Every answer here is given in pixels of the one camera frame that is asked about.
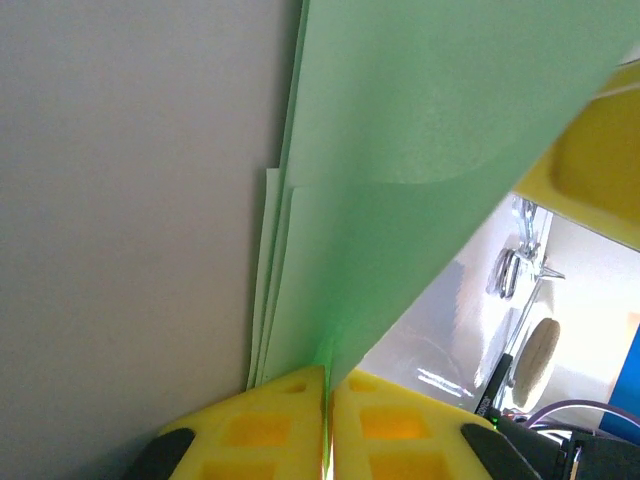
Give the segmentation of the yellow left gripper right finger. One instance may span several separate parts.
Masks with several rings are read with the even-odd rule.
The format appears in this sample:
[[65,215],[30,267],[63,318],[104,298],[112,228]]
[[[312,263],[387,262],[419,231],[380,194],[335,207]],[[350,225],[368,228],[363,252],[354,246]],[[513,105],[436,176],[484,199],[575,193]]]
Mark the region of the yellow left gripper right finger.
[[542,480],[489,421],[366,372],[331,406],[334,480]]

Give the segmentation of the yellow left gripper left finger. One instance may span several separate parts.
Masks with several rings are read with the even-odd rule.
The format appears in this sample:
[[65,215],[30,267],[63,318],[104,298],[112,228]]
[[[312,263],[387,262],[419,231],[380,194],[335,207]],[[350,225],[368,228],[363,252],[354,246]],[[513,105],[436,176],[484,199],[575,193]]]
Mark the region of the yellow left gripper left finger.
[[323,480],[325,373],[310,366],[166,425],[124,480]]

